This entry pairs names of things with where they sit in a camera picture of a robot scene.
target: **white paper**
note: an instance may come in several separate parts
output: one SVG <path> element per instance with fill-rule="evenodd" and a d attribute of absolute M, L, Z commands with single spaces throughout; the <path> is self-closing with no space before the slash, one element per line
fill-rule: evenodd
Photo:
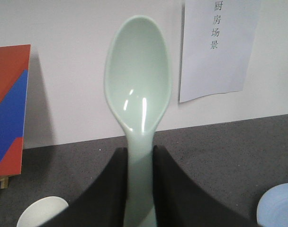
<path fill-rule="evenodd" d="M 243 89 L 260 0 L 186 0 L 180 102 Z"/>

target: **spoon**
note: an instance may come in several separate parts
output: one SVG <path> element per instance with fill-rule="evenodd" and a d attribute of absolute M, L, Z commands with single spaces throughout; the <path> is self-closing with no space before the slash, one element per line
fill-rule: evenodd
<path fill-rule="evenodd" d="M 124 226 L 156 227 L 153 136 L 170 99 L 171 77 L 165 41 L 149 17 L 131 17 L 115 35 L 106 61 L 104 90 L 127 138 Z"/>

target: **gray table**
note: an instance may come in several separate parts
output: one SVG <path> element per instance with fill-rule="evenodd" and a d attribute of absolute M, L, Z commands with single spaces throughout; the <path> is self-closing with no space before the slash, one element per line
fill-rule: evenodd
<path fill-rule="evenodd" d="M 288 114 L 157 132 L 176 162 L 211 196 L 255 221 L 269 188 L 288 182 Z M 25 149 L 22 174 L 0 190 L 0 227 L 13 227 L 31 203 L 71 203 L 97 178 L 125 137 Z"/>

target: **red and blue board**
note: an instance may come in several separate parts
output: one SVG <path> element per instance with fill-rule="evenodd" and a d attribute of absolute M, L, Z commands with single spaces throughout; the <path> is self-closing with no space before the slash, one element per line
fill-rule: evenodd
<path fill-rule="evenodd" d="M 0 47 L 0 176 L 21 173 L 30 45 Z"/>

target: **spoon handle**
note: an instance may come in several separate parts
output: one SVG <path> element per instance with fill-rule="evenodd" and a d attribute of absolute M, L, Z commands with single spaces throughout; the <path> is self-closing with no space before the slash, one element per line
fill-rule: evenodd
<path fill-rule="evenodd" d="M 127 135 L 128 183 L 124 227 L 156 227 L 153 205 L 153 133 Z"/>

